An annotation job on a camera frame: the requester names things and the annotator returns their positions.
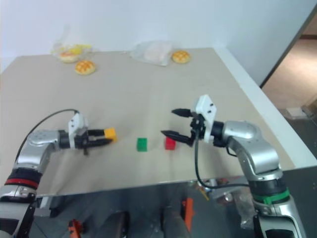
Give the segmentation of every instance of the table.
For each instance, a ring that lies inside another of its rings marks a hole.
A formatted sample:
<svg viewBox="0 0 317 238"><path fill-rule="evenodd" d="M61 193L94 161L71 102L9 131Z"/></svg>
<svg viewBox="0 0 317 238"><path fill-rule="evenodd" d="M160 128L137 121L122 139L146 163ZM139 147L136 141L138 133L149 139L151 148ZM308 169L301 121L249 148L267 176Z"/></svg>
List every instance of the table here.
<svg viewBox="0 0 317 238"><path fill-rule="evenodd" d="M97 53L92 58L97 71L89 76L77 75L73 64L61 63L50 55L17 58L1 80L0 182L9 175L30 128L65 108L83 113L90 129L115 127L118 141L91 149L88 157L79 150L53 154L38 194L75 194L195 179L194 150L178 143L175 151L165 151L160 130L189 135L190 120L170 111L192 108L202 94L209 94L217 106L217 120L256 123L276 148L282 168L294 168L289 154L219 53L212 48L188 51L192 54L188 64L167 67L138 62L123 52ZM71 117L58 115L40 128L67 129ZM137 152L138 137L148 139L148 152ZM199 168L203 178L242 175L235 157L202 142Z"/></svg>

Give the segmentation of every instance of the orange block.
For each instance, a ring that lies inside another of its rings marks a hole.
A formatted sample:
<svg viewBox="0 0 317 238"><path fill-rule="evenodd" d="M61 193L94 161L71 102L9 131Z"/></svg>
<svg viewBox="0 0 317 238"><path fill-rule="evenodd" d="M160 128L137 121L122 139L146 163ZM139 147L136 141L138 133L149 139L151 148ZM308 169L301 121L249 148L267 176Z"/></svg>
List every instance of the orange block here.
<svg viewBox="0 0 317 238"><path fill-rule="evenodd" d="M112 139L113 142L116 142L118 140L114 127L105 129L104 133L106 139Z"/></svg>

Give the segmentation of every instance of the black cable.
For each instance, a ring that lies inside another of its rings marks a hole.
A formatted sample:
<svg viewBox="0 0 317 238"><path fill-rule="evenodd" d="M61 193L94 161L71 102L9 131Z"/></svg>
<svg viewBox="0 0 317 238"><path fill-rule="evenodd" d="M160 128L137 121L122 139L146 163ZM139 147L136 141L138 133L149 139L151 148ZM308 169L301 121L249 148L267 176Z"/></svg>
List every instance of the black cable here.
<svg viewBox="0 0 317 238"><path fill-rule="evenodd" d="M206 188L209 189L217 189L217 188L223 188L223 187L237 187L237 186L243 186L243 187L249 187L248 184L245 183L233 183L233 184L224 184L224 185L219 185L219 186L209 186L207 184L205 184L200 176L199 176L199 172L198 172L198 142L199 142L199 131L196 131L196 140L195 140L195 172L196 172L196 177L198 182Z"/></svg>
<svg viewBox="0 0 317 238"><path fill-rule="evenodd" d="M56 115L56 114L63 113L63 112L69 112L69 111L72 111L72 112L74 112L75 114L79 112L79 111L76 110L76 109L64 109L64 110L60 110L60 111L57 111L57 112L55 112L55 113L52 113L52 114L48 115L46 118L42 119L39 123L37 123L37 124L30 130L30 132L26 135L26 137L24 138L24 140L22 141L22 144L20 145L20 148L19 148L19 150L18 150L18 153L16 154L15 160L18 159L18 157L19 157L19 155L20 155L20 153L21 153L21 150L22 150L22 148L23 148L23 145L25 144L25 141L27 140L28 136L29 136L40 124L42 124L45 120L47 120L48 118L50 118L50 117L52 117L52 116L54 116L54 115Z"/></svg>

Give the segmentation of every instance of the green cube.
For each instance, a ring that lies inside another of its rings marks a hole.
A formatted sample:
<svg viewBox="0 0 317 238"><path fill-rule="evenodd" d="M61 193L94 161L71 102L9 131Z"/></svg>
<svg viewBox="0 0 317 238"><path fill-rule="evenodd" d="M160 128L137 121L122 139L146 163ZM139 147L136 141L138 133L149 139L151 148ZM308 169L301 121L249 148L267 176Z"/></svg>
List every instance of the green cube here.
<svg viewBox="0 0 317 238"><path fill-rule="evenodd" d="M148 140L147 140L147 138L138 138L137 150L139 152L147 152L147 150L148 150Z"/></svg>

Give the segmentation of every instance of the red ring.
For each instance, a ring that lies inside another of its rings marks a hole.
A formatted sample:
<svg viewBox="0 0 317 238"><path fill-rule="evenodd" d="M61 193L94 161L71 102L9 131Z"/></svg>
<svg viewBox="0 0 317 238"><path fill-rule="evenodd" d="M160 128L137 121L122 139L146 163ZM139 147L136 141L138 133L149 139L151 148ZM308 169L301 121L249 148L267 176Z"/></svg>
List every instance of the red ring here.
<svg viewBox="0 0 317 238"><path fill-rule="evenodd" d="M34 187L35 189L38 188L39 184L37 182L28 180L28 179L22 179L22 178L10 178L5 182L6 184L11 184L11 183L22 183L23 185L29 185Z"/></svg>

